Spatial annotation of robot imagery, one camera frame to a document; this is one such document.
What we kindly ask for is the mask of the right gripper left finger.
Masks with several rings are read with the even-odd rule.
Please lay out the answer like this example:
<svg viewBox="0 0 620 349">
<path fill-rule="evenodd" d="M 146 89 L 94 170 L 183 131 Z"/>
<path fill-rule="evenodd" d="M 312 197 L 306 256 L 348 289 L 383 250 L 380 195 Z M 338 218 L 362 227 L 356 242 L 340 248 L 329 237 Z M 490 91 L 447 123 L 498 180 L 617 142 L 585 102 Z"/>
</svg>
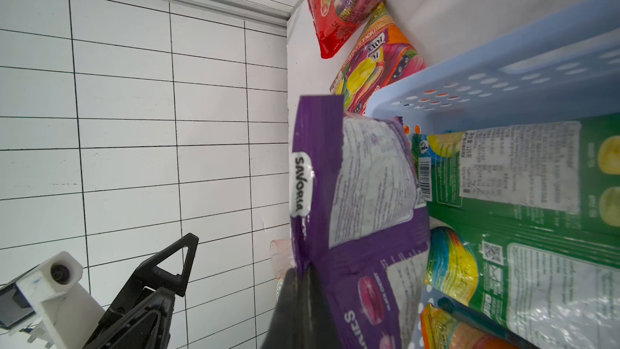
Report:
<svg viewBox="0 0 620 349">
<path fill-rule="evenodd" d="M 261 349 L 300 348 L 299 292 L 299 276 L 295 268 L 289 269 Z"/>
</svg>

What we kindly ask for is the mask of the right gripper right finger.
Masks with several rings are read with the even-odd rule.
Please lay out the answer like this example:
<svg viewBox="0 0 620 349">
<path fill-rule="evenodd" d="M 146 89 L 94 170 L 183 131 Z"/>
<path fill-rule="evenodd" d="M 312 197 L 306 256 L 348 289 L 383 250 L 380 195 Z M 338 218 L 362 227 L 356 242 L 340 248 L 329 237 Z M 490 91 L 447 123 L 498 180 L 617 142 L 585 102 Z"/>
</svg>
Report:
<svg viewBox="0 0 620 349">
<path fill-rule="evenodd" d="M 318 272 L 309 266 L 302 279 L 302 347 L 342 348 Z"/>
</svg>

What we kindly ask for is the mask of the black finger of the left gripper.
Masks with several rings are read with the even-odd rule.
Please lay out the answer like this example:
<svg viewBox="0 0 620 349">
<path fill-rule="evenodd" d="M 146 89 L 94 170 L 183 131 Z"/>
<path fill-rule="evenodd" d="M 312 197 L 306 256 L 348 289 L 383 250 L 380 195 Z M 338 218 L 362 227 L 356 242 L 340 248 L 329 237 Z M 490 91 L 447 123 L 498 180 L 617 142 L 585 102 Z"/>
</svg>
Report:
<svg viewBox="0 0 620 349">
<path fill-rule="evenodd" d="M 176 297 L 186 295 L 198 243 L 199 238 L 190 233 L 143 261 L 104 314 L 103 326 L 112 327 L 121 318 L 129 316 L 135 308 L 140 311 L 146 310 L 145 301 L 152 295 L 161 302 L 155 305 L 154 309 L 167 323 L 174 313 Z M 180 273 L 174 274 L 161 267 L 163 262 L 183 249 L 187 249 L 187 256 Z"/>
<path fill-rule="evenodd" d="M 173 292 L 158 289 L 84 348 L 168 348 L 174 302 Z"/>
</svg>

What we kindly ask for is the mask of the purple Fox's candy bag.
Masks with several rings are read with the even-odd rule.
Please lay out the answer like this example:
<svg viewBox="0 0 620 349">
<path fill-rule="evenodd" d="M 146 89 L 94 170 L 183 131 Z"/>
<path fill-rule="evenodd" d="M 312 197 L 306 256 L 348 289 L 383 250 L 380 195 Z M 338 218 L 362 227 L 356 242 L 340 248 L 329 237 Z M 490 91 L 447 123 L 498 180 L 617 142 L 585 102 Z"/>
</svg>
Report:
<svg viewBox="0 0 620 349">
<path fill-rule="evenodd" d="M 316 268 L 342 348 L 408 347 L 430 230 L 402 123 L 304 96 L 290 166 L 295 266 Z"/>
</svg>

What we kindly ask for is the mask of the green snack bag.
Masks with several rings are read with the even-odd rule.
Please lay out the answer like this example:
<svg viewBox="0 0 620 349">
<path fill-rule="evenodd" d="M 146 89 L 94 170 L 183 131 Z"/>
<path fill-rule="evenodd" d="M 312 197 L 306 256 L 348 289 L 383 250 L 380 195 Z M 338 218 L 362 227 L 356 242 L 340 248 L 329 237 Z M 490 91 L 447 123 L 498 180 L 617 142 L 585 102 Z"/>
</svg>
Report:
<svg viewBox="0 0 620 349">
<path fill-rule="evenodd" d="M 618 347 L 618 115 L 411 144 L 429 286 L 537 347 Z"/>
</svg>

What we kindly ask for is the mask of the orange Fox's candy bag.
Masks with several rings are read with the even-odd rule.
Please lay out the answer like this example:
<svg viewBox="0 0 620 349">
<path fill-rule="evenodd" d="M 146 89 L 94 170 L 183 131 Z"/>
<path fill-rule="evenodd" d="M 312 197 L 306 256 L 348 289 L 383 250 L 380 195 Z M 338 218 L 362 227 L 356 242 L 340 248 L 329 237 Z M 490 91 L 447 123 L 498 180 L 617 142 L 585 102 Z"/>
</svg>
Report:
<svg viewBox="0 0 620 349">
<path fill-rule="evenodd" d="M 426 61 L 381 3 L 337 73 L 330 92 L 344 97 L 345 111 L 363 115 L 379 89 L 426 67 Z"/>
</svg>

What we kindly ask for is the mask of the light blue plastic basket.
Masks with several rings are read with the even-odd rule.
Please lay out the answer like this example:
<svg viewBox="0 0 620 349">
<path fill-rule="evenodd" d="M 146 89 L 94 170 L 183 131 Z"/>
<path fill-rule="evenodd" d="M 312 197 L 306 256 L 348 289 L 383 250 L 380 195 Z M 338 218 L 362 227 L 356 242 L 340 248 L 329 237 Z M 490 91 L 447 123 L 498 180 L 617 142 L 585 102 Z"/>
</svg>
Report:
<svg viewBox="0 0 620 349">
<path fill-rule="evenodd" d="M 619 117 L 619 0 L 587 0 L 425 69 L 374 94 L 367 113 L 399 116 L 410 141 L 416 133 Z M 489 323 L 503 339 L 532 344 L 441 294 L 437 307 L 468 325 Z"/>
</svg>

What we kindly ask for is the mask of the pink yellow Fox's bag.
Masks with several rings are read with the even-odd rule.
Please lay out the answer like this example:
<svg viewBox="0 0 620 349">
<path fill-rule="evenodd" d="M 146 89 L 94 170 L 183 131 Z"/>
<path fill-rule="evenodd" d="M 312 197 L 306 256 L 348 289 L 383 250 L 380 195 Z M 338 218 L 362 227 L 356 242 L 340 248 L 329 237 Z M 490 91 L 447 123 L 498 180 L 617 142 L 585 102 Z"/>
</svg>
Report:
<svg viewBox="0 0 620 349">
<path fill-rule="evenodd" d="M 503 339 L 480 331 L 427 304 L 421 313 L 421 335 L 430 349 L 517 349 Z"/>
</svg>

